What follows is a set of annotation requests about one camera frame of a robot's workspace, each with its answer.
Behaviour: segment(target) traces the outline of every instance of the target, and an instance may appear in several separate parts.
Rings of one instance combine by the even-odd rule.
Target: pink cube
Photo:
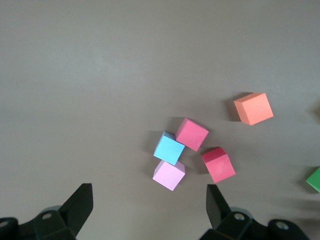
[[[215,183],[236,174],[228,154],[221,147],[203,154],[202,159]]]
[[[175,134],[175,140],[194,151],[198,151],[209,131],[203,126],[185,118]]]
[[[173,166],[162,160],[155,168],[152,179],[173,191],[185,174],[185,165],[181,162],[177,161]]]

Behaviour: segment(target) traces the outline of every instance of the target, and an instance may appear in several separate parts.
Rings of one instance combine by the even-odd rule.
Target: cube face
[[[173,166],[162,160],[154,170],[152,179],[173,191],[185,174],[185,166],[181,162]]]
[[[157,144],[153,156],[175,165],[185,146],[176,141],[173,134],[165,131]]]
[[[176,132],[175,137],[179,143],[182,143],[194,151],[198,151],[208,133],[209,131],[203,126],[189,118],[185,118]]]
[[[306,182],[320,193],[320,167],[306,180]]]
[[[236,174],[229,156],[221,147],[203,154],[202,159],[214,183],[218,183]]]
[[[254,125],[274,116],[265,93],[251,93],[234,101],[243,123]]]

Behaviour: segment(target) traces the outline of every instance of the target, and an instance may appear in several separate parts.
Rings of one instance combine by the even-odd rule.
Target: gray floor
[[[24,223],[92,183],[79,240],[195,240],[210,227],[200,153],[221,146],[228,203],[320,235],[320,2],[0,1],[0,217]],[[274,118],[239,122],[267,94]],[[162,131],[210,132],[171,192],[152,180]]]

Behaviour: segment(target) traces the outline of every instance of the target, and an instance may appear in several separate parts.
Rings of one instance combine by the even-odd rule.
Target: cube
[[[221,147],[203,154],[202,159],[215,183],[236,174],[228,154]]]
[[[175,165],[184,148],[185,145],[176,141],[175,135],[165,131],[155,148],[153,156]]]
[[[306,180],[306,182],[320,193],[320,167]]]
[[[234,101],[241,122],[254,125],[274,116],[267,95],[261,92],[251,93]]]
[[[198,151],[208,133],[209,131],[203,126],[189,118],[185,118],[176,132],[175,137],[179,143],[182,143],[194,151]]]
[[[181,162],[174,166],[162,160],[155,168],[152,179],[173,191],[185,174],[185,165]]]

